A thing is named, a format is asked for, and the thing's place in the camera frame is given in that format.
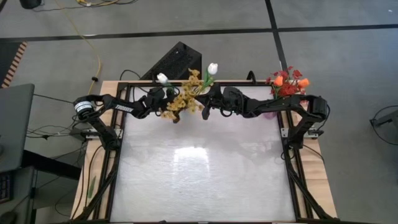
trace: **white tabletop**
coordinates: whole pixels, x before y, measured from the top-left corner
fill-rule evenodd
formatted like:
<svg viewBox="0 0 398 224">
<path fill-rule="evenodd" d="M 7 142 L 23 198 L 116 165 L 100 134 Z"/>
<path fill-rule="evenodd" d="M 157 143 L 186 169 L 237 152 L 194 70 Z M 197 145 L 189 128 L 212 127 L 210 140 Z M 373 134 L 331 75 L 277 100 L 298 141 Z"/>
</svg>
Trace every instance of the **white tabletop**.
<svg viewBox="0 0 398 224">
<path fill-rule="evenodd" d="M 272 98 L 270 87 L 238 88 Z M 111 222 L 294 221 L 281 153 L 277 118 L 264 114 L 184 111 L 178 124 L 127 115 Z"/>
</svg>

